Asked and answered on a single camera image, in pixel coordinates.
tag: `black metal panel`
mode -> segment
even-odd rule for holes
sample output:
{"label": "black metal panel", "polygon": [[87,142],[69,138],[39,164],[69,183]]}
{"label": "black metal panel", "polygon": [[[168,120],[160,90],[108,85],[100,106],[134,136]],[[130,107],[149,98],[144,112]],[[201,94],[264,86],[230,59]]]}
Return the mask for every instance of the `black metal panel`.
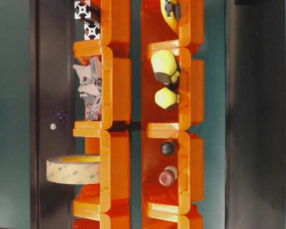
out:
{"label": "black metal panel", "polygon": [[32,1],[31,10],[31,228],[72,228],[75,187],[47,181],[46,159],[75,152],[74,1]]}
{"label": "black metal panel", "polygon": [[285,1],[228,12],[227,229],[285,228]]}

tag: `storage bin rack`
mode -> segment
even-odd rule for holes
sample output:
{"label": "storage bin rack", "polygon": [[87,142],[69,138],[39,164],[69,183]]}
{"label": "storage bin rack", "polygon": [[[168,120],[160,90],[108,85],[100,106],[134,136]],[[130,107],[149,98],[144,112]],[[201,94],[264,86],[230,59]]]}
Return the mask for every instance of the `storage bin rack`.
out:
{"label": "storage bin rack", "polygon": [[107,213],[74,210],[76,219],[73,229],[129,229],[130,213],[128,204],[113,205]]}
{"label": "storage bin rack", "polygon": [[86,154],[100,155],[100,183],[83,186],[74,200],[73,212],[105,213],[116,203],[128,204],[130,196],[128,131],[74,129],[73,136],[85,137]]}
{"label": "storage bin rack", "polygon": [[196,205],[186,215],[144,210],[143,229],[203,229],[203,218]]}
{"label": "storage bin rack", "polygon": [[113,122],[130,123],[131,120],[131,61],[113,57],[108,47],[75,49],[75,58],[89,65],[93,56],[102,58],[102,119],[76,121],[75,129],[110,129]]}
{"label": "storage bin rack", "polygon": [[[164,140],[178,142],[178,152],[160,152]],[[159,183],[167,166],[176,166],[178,179],[170,187]],[[204,199],[204,142],[184,131],[142,131],[142,192],[148,210],[185,215],[194,201]]]}
{"label": "storage bin rack", "polygon": [[179,0],[181,19],[178,34],[165,22],[160,0],[142,0],[142,52],[186,47],[197,53],[204,42],[204,0]]}
{"label": "storage bin rack", "polygon": [[147,130],[186,131],[204,121],[204,62],[194,60],[186,48],[170,49],[180,64],[178,108],[164,110],[154,101],[155,93],[164,85],[155,80],[147,53],[142,67],[142,126]]}
{"label": "storage bin rack", "polygon": [[74,49],[108,46],[114,57],[128,58],[130,46],[131,1],[97,0],[92,1],[101,9],[100,39],[74,43]]}

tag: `metal strip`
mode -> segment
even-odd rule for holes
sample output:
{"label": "metal strip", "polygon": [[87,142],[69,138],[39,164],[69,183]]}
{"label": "metal strip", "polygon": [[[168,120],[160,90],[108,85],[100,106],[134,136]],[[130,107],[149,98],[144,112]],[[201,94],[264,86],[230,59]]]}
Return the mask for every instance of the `metal strip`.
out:
{"label": "metal strip", "polygon": [[38,0],[30,1],[30,187],[31,229],[39,228],[39,183],[38,183]]}
{"label": "metal strip", "polygon": [[30,11],[31,228],[72,228],[75,187],[47,181],[45,161],[75,153],[74,1],[31,0]]}

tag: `roll of tape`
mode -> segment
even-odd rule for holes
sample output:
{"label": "roll of tape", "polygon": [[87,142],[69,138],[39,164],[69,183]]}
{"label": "roll of tape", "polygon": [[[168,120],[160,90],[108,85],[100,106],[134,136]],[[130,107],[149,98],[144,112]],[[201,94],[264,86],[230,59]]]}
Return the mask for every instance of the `roll of tape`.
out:
{"label": "roll of tape", "polygon": [[100,156],[72,155],[47,160],[47,180],[70,185],[98,184]]}

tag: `yellow object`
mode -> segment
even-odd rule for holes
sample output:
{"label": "yellow object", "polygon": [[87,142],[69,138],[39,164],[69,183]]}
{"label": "yellow object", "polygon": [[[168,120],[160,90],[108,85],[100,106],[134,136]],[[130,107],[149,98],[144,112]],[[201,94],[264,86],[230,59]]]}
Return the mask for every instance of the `yellow object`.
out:
{"label": "yellow object", "polygon": [[181,69],[171,50],[155,52],[152,55],[151,63],[157,81],[166,85],[177,82]]}
{"label": "yellow object", "polygon": [[47,160],[47,180],[60,184],[98,184],[100,156],[72,155]]}
{"label": "yellow object", "polygon": [[168,109],[179,103],[180,95],[164,87],[156,92],[154,99],[157,105],[163,109]]}
{"label": "yellow object", "polygon": [[[176,0],[168,0],[169,3],[176,5]],[[164,20],[166,23],[173,29],[175,33],[178,33],[178,20],[176,18],[176,15],[174,12],[170,12],[170,16],[167,16],[166,10],[165,10],[165,0],[160,0],[161,3],[161,13],[164,17]]]}

